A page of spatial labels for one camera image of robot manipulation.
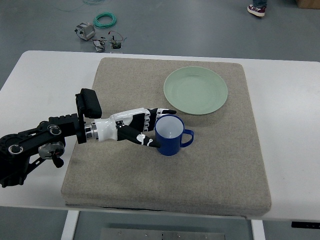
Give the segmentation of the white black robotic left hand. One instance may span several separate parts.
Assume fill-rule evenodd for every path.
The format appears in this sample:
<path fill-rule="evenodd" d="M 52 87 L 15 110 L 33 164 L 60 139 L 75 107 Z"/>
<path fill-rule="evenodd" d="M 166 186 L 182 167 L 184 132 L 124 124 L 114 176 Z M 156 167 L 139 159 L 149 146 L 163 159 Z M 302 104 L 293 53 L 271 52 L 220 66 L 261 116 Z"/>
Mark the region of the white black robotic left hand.
<path fill-rule="evenodd" d="M 155 129 L 156 120 L 177 112 L 165 108 L 136 108 L 112 114 L 109 118 L 95 119 L 91 123 L 93 136 L 99 142 L 123 141 L 152 148 L 161 146 L 156 140 L 145 135 Z"/>

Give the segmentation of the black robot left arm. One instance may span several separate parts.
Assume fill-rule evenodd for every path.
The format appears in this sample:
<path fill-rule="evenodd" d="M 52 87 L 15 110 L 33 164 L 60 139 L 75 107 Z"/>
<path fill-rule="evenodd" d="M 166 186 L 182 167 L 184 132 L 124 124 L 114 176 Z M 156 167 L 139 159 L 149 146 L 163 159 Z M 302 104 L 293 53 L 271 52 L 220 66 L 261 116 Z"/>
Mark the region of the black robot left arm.
<path fill-rule="evenodd" d="M 97 119 L 102 109 L 97 94 L 83 88 L 75 96 L 77 113 L 50 117 L 36 128 L 8 134 L 0 139 L 0 184 L 2 187 L 23 185 L 27 175 L 45 160 L 56 168 L 64 165 L 66 137 L 76 136 L 79 144 L 97 138 L 94 128 L 85 118 Z"/>

